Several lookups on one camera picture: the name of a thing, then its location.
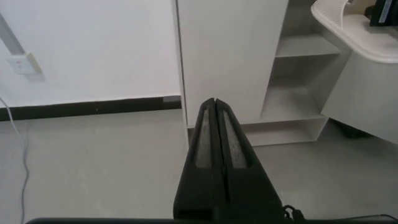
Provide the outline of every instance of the white cabinet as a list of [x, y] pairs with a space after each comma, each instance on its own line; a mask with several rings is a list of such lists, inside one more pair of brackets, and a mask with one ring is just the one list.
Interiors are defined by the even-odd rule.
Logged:
[[335, 82], [329, 74], [346, 58], [316, 29], [313, 2], [178, 1], [188, 129], [200, 105], [219, 98], [253, 146], [318, 139], [331, 91], [323, 82]]
[[287, 2], [178, 1], [188, 126], [211, 97], [242, 123], [261, 117]]

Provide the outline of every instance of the black object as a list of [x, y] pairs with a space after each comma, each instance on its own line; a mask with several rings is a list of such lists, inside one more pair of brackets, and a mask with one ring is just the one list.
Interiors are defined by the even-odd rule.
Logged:
[[[21, 106], [10, 108], [15, 121], [24, 119], [62, 118], [96, 114], [129, 113], [181, 109], [180, 96], [135, 98], [126, 100], [65, 103], [43, 106]], [[9, 121], [7, 109], [0, 108], [0, 121]]]
[[231, 108], [200, 107], [174, 219], [282, 221], [282, 203]]
[[398, 0], [377, 0], [365, 10], [370, 26], [398, 26]]

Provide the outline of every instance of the black baseboard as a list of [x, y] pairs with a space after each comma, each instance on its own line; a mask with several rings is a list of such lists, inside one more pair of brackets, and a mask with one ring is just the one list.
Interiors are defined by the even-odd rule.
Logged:
[[[46, 106], [22, 106], [10, 109], [14, 120], [61, 118], [66, 116], [181, 109], [181, 97], [165, 96]], [[0, 121], [9, 121], [7, 109], [5, 108], [0, 108]]]

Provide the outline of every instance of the electrical outlet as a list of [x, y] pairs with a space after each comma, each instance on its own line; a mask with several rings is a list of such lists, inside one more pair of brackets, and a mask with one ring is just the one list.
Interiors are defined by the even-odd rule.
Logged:
[[37, 75], [42, 71], [31, 53], [24, 55], [11, 55], [7, 61], [17, 74]]

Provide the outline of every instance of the tile floor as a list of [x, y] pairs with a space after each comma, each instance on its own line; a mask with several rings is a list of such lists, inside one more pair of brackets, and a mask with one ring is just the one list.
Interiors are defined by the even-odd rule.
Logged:
[[[172, 218], [186, 150], [180, 110], [18, 121], [29, 139], [26, 218]], [[398, 217], [398, 146], [346, 139], [256, 148], [282, 201], [307, 218]], [[0, 223], [18, 223], [21, 144], [0, 123]]]

